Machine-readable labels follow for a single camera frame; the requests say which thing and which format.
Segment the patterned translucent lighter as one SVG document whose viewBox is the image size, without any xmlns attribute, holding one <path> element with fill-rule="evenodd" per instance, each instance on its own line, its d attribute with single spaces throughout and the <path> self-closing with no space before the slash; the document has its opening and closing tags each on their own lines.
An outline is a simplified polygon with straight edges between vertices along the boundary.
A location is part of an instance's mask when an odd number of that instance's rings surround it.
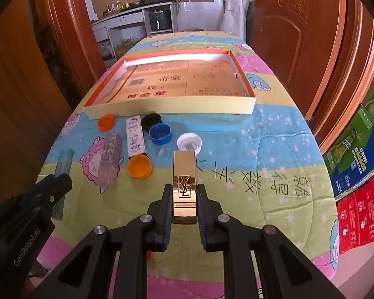
<svg viewBox="0 0 374 299">
<path fill-rule="evenodd" d="M 121 155 L 121 138 L 118 133 L 107 134 L 102 149 L 97 185 L 100 193 L 116 188 L 120 165 L 123 161 Z"/>
</svg>

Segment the large orange bottle cap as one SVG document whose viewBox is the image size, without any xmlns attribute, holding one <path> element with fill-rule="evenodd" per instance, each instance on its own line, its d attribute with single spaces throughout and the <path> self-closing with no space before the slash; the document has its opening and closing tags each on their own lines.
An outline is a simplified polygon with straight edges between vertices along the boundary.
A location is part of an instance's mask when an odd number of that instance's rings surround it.
<svg viewBox="0 0 374 299">
<path fill-rule="evenodd" d="M 144 154 L 137 154 L 131 157 L 126 166 L 127 173 L 136 180 L 144 180 L 153 171 L 150 159 Z"/>
</svg>

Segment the small orange bottle cap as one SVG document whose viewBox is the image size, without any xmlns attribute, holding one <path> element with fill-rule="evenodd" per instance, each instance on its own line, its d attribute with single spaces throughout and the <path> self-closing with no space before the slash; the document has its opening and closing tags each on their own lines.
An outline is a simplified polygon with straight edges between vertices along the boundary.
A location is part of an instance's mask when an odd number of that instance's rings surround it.
<svg viewBox="0 0 374 299">
<path fill-rule="evenodd" d="M 96 125 L 101 132 L 108 132 L 114 127 L 115 119 L 112 114 L 106 114 L 98 119 Z"/>
</svg>

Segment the white Hello Kitty lighter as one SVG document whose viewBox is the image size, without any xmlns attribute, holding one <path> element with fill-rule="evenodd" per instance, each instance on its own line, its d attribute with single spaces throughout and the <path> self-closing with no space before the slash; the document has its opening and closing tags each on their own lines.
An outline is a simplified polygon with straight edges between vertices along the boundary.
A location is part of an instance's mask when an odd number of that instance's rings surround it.
<svg viewBox="0 0 374 299">
<path fill-rule="evenodd" d="M 141 116 L 135 115 L 125 120 L 127 157 L 131 159 L 139 154 L 146 155 L 146 145 L 142 130 Z"/>
</svg>

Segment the gold YSL lighter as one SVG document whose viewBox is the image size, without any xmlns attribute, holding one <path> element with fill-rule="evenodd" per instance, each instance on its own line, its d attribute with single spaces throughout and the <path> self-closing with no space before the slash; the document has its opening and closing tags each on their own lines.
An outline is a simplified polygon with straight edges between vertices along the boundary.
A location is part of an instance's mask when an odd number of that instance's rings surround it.
<svg viewBox="0 0 374 299">
<path fill-rule="evenodd" d="M 196 157 L 193 150 L 174 151 L 173 223 L 196 224 Z"/>
</svg>

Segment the white bottle cap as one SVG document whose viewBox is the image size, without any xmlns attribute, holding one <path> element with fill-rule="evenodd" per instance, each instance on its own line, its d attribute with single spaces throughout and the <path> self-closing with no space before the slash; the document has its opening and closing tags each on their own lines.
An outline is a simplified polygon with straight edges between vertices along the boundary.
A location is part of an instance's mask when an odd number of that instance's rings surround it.
<svg viewBox="0 0 374 299">
<path fill-rule="evenodd" d="M 179 150 L 192 150 L 197 156 L 202 148 L 202 139 L 198 134 L 187 132 L 178 137 L 176 144 Z"/>
</svg>

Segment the red carton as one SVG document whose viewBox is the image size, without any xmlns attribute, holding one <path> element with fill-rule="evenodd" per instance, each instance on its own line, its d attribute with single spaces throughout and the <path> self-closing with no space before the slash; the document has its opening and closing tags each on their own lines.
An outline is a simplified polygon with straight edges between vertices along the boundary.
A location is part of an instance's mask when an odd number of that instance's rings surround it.
<svg viewBox="0 0 374 299">
<path fill-rule="evenodd" d="M 374 176 L 337 203 L 339 252 L 374 242 Z"/>
</svg>

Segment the colourful cartoon quilt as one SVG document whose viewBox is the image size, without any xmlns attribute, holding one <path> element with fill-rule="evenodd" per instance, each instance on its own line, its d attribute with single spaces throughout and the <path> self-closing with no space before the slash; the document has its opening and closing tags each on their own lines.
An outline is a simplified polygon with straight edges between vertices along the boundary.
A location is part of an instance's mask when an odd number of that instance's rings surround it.
<svg viewBox="0 0 374 299">
<path fill-rule="evenodd" d="M 337 210 L 330 178 L 317 142 L 303 115 L 266 63 L 237 36 L 216 31 L 178 32 L 144 39 L 129 55 L 180 49 L 228 49 L 236 56 L 257 97 L 251 115 L 163 115 L 173 138 L 198 134 L 202 148 L 197 179 L 209 198 L 246 225 L 275 225 L 328 278 L 339 255 Z M 146 141 L 153 173 L 134 180 L 121 169 L 115 190 L 97 186 L 104 133 L 77 107 L 55 140 L 40 172 L 54 172 L 61 152 L 73 181 L 63 218 L 38 261 L 54 269 L 95 226 L 127 224 L 157 200 L 172 179 L 176 141 Z"/>
</svg>

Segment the green beer carton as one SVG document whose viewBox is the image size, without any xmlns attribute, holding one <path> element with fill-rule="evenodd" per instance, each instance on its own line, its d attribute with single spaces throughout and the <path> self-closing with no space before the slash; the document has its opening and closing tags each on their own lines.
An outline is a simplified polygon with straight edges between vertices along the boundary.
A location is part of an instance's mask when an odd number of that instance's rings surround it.
<svg viewBox="0 0 374 299">
<path fill-rule="evenodd" d="M 335 198 L 345 196 L 374 171 L 374 82 L 323 158 Z"/>
</svg>

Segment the blue bottle cap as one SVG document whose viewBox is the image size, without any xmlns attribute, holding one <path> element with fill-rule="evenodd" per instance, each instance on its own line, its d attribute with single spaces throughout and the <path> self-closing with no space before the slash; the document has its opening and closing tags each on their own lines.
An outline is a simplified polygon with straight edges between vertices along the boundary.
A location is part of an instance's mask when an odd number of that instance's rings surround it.
<svg viewBox="0 0 374 299">
<path fill-rule="evenodd" d="M 156 145 L 164 145 L 171 141 L 172 131 L 169 125 L 164 123 L 158 123 L 153 125 L 149 132 L 151 141 Z"/>
</svg>

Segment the black bottle cap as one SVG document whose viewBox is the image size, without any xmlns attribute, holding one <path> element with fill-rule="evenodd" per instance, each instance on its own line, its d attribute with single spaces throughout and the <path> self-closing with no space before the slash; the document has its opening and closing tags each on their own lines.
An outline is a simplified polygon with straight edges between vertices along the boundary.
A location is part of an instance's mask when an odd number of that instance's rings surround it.
<svg viewBox="0 0 374 299">
<path fill-rule="evenodd" d="M 148 132 L 154 125 L 162 122 L 161 116 L 158 113 L 149 113 L 141 119 L 142 128 Z"/>
</svg>

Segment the potted green plant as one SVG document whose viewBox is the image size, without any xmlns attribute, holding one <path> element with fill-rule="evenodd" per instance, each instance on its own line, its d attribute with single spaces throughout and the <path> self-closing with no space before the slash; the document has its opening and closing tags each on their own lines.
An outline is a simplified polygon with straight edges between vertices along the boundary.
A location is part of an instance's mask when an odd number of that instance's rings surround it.
<svg viewBox="0 0 374 299">
<path fill-rule="evenodd" d="M 118 58 L 122 58 L 139 41 L 140 39 L 131 36 L 125 39 L 121 39 L 119 43 L 115 46 L 115 53 L 118 56 Z"/>
</svg>

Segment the orange shallow cardboard box tray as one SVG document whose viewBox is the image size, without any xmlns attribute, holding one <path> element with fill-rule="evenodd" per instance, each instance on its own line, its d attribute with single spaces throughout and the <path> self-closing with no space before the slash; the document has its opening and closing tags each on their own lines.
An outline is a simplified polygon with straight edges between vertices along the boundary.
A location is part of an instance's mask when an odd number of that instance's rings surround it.
<svg viewBox="0 0 374 299">
<path fill-rule="evenodd" d="M 224 49 L 179 49 L 117 61 L 83 105 L 93 120 L 106 114 L 250 115 L 253 88 L 236 56 Z"/>
</svg>

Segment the white kitchen counter cabinet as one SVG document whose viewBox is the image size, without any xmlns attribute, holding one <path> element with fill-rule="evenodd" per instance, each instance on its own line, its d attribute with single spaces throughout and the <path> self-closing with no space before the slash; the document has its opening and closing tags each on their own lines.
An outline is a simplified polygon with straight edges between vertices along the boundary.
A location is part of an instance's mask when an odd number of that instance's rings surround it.
<svg viewBox="0 0 374 299">
<path fill-rule="evenodd" d="M 151 26 L 150 15 L 154 11 L 170 13 L 168 28 L 155 29 Z M 104 66 L 109 68 L 119 59 L 115 48 L 121 41 L 178 32 L 177 14 L 178 3 L 173 1 L 112 13 L 93 22 L 92 29 Z"/>
</svg>

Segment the brown wooden door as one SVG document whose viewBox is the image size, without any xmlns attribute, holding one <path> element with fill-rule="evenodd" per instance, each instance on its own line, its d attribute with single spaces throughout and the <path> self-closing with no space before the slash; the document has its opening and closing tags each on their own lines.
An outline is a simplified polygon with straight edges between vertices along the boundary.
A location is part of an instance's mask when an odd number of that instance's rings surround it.
<svg viewBox="0 0 374 299">
<path fill-rule="evenodd" d="M 248 44 L 327 151 L 374 82 L 374 16 L 362 0 L 254 0 L 252 11 Z"/>
</svg>

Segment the dark green air fryer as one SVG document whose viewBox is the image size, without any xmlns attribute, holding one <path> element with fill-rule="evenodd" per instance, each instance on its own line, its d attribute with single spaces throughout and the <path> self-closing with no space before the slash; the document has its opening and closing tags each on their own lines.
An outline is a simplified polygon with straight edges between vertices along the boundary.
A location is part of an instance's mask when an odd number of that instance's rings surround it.
<svg viewBox="0 0 374 299">
<path fill-rule="evenodd" d="M 169 9 L 157 9 L 149 12 L 152 31 L 172 29 L 172 17 Z"/>
</svg>

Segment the white sack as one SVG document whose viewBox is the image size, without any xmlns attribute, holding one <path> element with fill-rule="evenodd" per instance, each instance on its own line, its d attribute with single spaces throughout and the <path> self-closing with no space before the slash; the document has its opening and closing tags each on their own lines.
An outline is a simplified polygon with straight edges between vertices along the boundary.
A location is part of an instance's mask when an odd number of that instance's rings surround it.
<svg viewBox="0 0 374 299">
<path fill-rule="evenodd" d="M 246 41 L 247 10 L 245 0 L 226 0 L 220 30 Z"/>
</svg>

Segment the black gas stove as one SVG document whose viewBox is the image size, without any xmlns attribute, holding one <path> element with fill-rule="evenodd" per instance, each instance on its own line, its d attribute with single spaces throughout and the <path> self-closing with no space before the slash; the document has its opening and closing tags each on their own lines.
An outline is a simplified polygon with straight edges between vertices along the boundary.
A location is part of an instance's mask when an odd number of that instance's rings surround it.
<svg viewBox="0 0 374 299">
<path fill-rule="evenodd" d="M 157 3 L 166 3 L 166 2 L 173 2 L 176 0 L 138 0 L 131 2 L 130 7 L 142 7 L 146 5 L 153 5 Z"/>
</svg>

